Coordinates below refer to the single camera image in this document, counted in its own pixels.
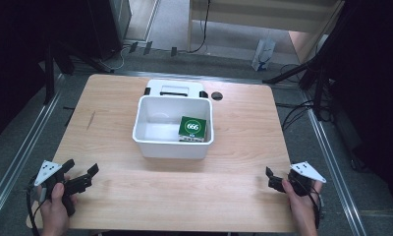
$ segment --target human hand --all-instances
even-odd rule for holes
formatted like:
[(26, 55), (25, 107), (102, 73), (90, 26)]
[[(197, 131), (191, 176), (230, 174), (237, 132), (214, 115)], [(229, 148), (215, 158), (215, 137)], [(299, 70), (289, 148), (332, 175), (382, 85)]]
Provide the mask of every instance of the human hand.
[[(315, 228), (315, 214), (313, 211), (313, 203), (309, 196), (298, 196), (291, 183), (287, 180), (282, 181), (283, 189), (289, 197), (289, 202), (292, 210), (292, 217), (294, 219), (295, 225), (298, 228), (298, 231), (301, 236), (305, 235), (318, 235)], [(313, 188), (316, 191), (316, 194), (312, 194), (313, 200), (318, 205), (318, 194), (322, 189), (322, 183), (319, 181), (315, 181), (313, 184)]]
[[(43, 220), (42, 236), (65, 235), (69, 228), (69, 217), (65, 206), (62, 204), (62, 197), (65, 187), (62, 183), (57, 183), (53, 188), (51, 199), (45, 200), (40, 207)], [(75, 204), (77, 199), (71, 196), (71, 201)]]

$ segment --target white plastic bin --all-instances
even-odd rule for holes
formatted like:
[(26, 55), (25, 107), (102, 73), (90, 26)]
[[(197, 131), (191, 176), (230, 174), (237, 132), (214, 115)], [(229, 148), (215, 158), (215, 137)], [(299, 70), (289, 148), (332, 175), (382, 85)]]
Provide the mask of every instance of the white plastic bin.
[[(167, 81), (167, 84), (166, 88), (180, 88), (180, 90), (190, 85), (190, 83), (181, 84), (171, 81)], [(178, 132), (182, 116), (206, 120), (204, 142), (179, 142)], [(139, 145), (144, 157), (205, 158), (208, 147), (214, 141), (211, 101), (202, 97), (171, 94), (144, 95), (139, 101), (133, 139)]]

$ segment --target wooden table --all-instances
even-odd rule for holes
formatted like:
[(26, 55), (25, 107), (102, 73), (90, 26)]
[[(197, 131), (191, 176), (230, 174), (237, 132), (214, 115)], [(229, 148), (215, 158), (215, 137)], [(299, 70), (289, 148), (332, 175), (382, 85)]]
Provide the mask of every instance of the wooden table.
[[(132, 138), (149, 78), (94, 75), (53, 159), (85, 174), (71, 228), (291, 232), (287, 197), (267, 187), (264, 169), (290, 168), (271, 88), (199, 81), (212, 100), (215, 140), (203, 160), (144, 158)], [(41, 226), (40, 214), (36, 218)]]
[[(207, 0), (190, 0), (188, 49), (193, 20), (205, 21)], [(300, 62), (331, 33), (344, 0), (212, 0), (209, 22), (288, 30)]]

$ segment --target green label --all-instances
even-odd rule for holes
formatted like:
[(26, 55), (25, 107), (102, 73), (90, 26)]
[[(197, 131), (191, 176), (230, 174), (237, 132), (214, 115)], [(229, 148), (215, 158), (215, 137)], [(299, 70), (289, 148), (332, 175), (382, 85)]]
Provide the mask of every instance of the green label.
[(185, 123), (185, 130), (190, 134), (199, 133), (202, 126), (197, 120), (189, 120)]
[(206, 120), (183, 116), (179, 128), (179, 141), (203, 142), (205, 130)]

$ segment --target black equipment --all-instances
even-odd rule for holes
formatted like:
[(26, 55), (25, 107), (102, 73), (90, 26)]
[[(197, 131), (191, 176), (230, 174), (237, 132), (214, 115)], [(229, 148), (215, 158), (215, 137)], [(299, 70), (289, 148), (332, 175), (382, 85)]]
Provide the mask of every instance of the black equipment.
[[(269, 178), (268, 186), (272, 189), (277, 190), (278, 192), (285, 193), (285, 190), (282, 186), (282, 178), (276, 177), (273, 175), (272, 170), (266, 166), (266, 175)], [(312, 186), (312, 180), (308, 177), (300, 175), (293, 169), (288, 174), (288, 181), (291, 183), (292, 187), (294, 188), (295, 193), (300, 196), (308, 196), (313, 204), (313, 213), (315, 215), (315, 227), (319, 227), (319, 220), (321, 218), (321, 197), (319, 193)], [(317, 204), (313, 199), (311, 193), (318, 194), (318, 202)]]
[[(40, 184), (42, 187), (41, 194), (39, 196), (39, 207), (45, 202), (51, 200), (51, 195), (53, 188), (57, 183), (62, 183), (65, 187), (65, 192), (62, 197), (62, 204), (65, 206), (67, 210), (68, 216), (71, 216), (75, 213), (74, 204), (71, 201), (71, 195), (76, 193), (83, 193), (87, 187), (92, 185), (92, 177), (99, 171), (98, 165), (94, 164), (89, 170), (86, 172), (85, 175), (82, 175), (78, 178), (65, 180), (64, 174), (68, 172), (72, 167), (74, 167), (75, 162), (70, 159), (62, 167), (56, 171), (52, 176), (47, 178), (43, 183)], [(33, 235), (39, 235), (37, 231), (37, 227), (34, 222), (34, 216), (36, 212), (33, 214), (31, 211), (31, 200), (30, 194), (36, 187), (34, 186), (34, 180), (36, 179), (36, 175), (34, 175), (28, 183), (28, 190), (27, 190), (27, 205), (28, 205), (28, 216), (30, 218), (30, 222), (32, 225), (32, 233)]]

